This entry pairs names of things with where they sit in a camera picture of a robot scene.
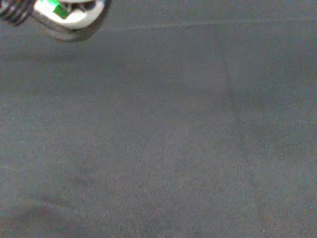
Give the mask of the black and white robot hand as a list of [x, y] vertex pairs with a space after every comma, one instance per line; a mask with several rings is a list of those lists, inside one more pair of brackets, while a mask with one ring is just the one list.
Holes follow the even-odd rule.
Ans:
[[2, 0], [0, 19], [19, 26], [32, 18], [55, 40], [81, 42], [99, 30], [110, 6], [110, 0]]

